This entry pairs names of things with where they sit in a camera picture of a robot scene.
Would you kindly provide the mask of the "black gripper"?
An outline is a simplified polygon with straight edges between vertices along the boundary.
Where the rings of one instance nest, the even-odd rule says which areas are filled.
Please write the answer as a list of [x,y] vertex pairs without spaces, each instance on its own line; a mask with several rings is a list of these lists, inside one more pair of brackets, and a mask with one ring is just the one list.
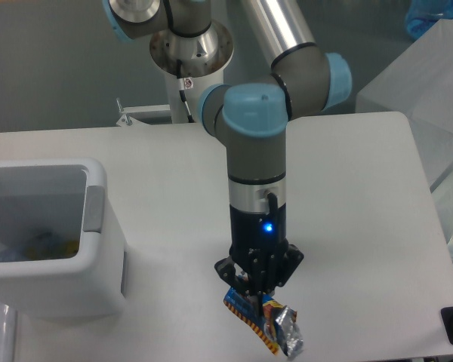
[[[287,284],[304,254],[286,240],[286,205],[282,205],[276,218],[265,213],[246,213],[230,206],[232,244],[231,257],[214,264],[214,270],[222,281],[232,287],[254,306],[256,317],[260,317],[260,304],[265,294]],[[251,270],[250,250],[260,251],[260,289],[249,275],[240,275],[237,264],[243,271]]]

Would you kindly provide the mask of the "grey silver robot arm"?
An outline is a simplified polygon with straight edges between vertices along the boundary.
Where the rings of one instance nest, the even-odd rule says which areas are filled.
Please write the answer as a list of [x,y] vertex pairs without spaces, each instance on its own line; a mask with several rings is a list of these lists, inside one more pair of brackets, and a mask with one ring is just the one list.
[[212,84],[194,100],[189,82],[222,69],[233,55],[229,32],[209,1],[105,1],[116,36],[150,37],[156,65],[173,75],[182,121],[198,122],[226,149],[232,243],[215,264],[219,277],[257,308],[283,287],[303,260],[286,238],[286,127],[346,100],[346,60],[324,53],[295,1],[243,1],[268,76]]

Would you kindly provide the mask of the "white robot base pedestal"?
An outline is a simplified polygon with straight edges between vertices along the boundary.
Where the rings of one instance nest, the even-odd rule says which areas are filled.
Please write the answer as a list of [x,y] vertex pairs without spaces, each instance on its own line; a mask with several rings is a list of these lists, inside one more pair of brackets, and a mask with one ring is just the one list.
[[176,75],[168,72],[162,72],[162,74],[173,124],[188,123],[190,121],[189,115],[195,121],[202,93],[212,85],[222,84],[224,78],[222,69],[201,77],[184,76],[177,78]]

